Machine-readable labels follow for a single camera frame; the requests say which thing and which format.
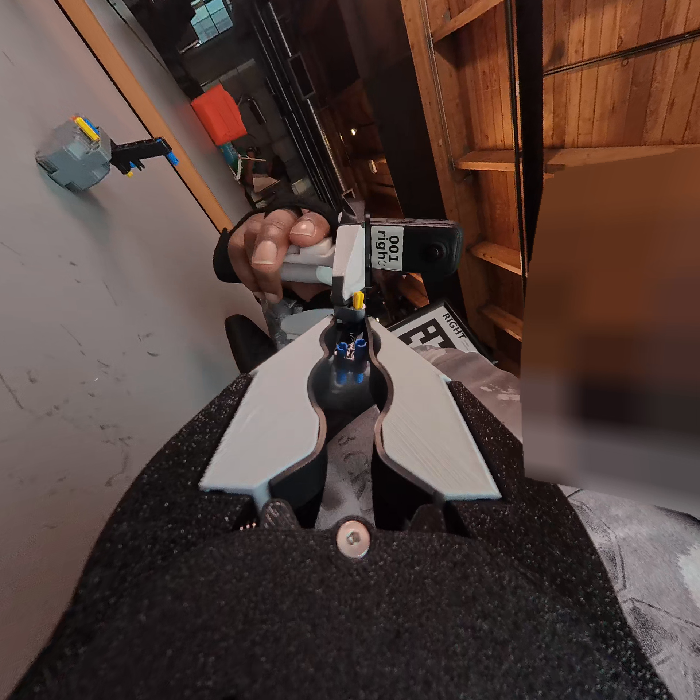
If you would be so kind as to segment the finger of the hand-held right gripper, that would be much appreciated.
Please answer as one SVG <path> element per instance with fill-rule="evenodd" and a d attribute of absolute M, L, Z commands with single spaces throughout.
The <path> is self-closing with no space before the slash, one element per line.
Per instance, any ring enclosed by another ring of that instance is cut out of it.
<path fill-rule="evenodd" d="M 366 286 L 365 226 L 340 225 L 332 264 L 331 301 L 335 307 L 351 304 L 356 292 Z"/>

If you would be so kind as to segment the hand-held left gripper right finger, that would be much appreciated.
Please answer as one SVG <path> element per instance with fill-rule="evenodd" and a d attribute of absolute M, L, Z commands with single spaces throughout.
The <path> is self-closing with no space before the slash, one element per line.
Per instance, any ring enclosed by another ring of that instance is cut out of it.
<path fill-rule="evenodd" d="M 377 321 L 366 326 L 381 462 L 435 503 L 500 500 L 450 379 Z"/>

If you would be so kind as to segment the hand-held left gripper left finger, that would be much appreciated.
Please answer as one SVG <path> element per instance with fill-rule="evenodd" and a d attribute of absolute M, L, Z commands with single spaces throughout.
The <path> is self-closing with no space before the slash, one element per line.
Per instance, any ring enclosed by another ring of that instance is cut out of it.
<path fill-rule="evenodd" d="M 326 483 L 327 423 L 313 375 L 328 359 L 331 317 L 293 340 L 252 372 L 240 404 L 199 481 L 203 491 L 273 498 L 305 506 Z"/>

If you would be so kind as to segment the small black toy brick assembly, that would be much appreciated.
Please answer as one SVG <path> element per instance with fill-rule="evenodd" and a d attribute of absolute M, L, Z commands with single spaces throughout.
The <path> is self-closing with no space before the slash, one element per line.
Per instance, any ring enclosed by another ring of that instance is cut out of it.
<path fill-rule="evenodd" d="M 369 332 L 365 318 L 365 294 L 356 291 L 349 304 L 335 313 L 333 381 L 338 389 L 362 384 L 369 361 Z"/>

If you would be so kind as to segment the person's right forearm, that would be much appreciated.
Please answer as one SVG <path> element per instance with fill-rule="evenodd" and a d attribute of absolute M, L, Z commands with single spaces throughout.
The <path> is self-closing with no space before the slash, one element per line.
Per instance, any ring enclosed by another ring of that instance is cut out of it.
<path fill-rule="evenodd" d="M 283 297 L 273 304 L 267 300 L 260 300 L 261 309 L 269 337 L 275 344 L 277 351 L 281 351 L 292 341 L 305 334 L 316 324 L 328 321 L 333 315 L 331 309 L 312 309 L 304 311 L 302 302 Z"/>

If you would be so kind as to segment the person's right hand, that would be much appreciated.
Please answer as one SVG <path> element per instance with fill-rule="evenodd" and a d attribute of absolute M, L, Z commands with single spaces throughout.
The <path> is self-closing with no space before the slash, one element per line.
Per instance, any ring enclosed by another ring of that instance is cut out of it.
<path fill-rule="evenodd" d="M 307 248 L 330 236 L 328 221 L 307 209 L 255 214 L 231 235 L 227 254 L 240 282 L 259 300 L 281 301 L 281 267 L 290 246 Z"/>

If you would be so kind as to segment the black white marker board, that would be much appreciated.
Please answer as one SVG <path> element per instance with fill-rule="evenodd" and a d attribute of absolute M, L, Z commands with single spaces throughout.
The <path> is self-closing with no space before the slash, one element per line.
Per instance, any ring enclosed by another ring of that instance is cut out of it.
<path fill-rule="evenodd" d="M 478 353 L 491 364 L 498 364 L 493 351 L 477 337 L 446 300 L 430 303 L 388 329 L 413 349 L 423 345 L 459 349 L 466 353 Z"/>

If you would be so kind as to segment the black knit cloth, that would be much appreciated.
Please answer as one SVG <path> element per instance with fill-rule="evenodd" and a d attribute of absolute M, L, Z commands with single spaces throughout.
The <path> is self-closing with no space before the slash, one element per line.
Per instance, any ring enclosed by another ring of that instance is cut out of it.
<path fill-rule="evenodd" d="M 229 316 L 224 326 L 234 362 L 241 374 L 252 372 L 277 352 L 274 340 L 246 316 Z"/>

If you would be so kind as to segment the orange crate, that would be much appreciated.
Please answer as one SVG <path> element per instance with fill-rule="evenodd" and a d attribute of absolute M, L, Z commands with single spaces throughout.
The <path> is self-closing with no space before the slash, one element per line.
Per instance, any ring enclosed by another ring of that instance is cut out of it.
<path fill-rule="evenodd" d="M 190 106 L 217 147 L 248 134 L 240 108 L 221 83 L 192 100 Z"/>

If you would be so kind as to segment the factory window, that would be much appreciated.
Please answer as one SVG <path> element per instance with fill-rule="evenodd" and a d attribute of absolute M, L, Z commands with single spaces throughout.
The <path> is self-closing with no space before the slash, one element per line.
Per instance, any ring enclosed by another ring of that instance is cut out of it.
<path fill-rule="evenodd" d="M 230 1 L 191 1 L 190 4 L 195 11 L 190 23 L 199 46 L 232 29 Z"/>

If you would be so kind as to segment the grey table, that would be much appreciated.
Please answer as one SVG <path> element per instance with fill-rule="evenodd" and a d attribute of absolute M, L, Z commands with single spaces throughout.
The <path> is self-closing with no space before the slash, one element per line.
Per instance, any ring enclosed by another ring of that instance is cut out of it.
<path fill-rule="evenodd" d="M 151 136 L 162 136 L 179 164 L 171 168 L 191 189 L 221 230 L 250 212 L 242 186 L 197 118 L 188 97 L 124 1 L 86 1 L 105 39 L 101 47 L 119 55 L 119 88 Z"/>

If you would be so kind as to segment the grey toy motor block assembly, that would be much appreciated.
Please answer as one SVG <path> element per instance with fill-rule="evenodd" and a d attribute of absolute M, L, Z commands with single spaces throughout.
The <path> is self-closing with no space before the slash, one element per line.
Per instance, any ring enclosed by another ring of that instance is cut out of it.
<path fill-rule="evenodd" d="M 35 160 L 54 182 L 78 193 L 97 185 L 112 169 L 132 176 L 145 168 L 145 160 L 161 156 L 174 167 L 179 164 L 162 137 L 117 144 L 104 129 L 77 114 L 52 131 Z"/>

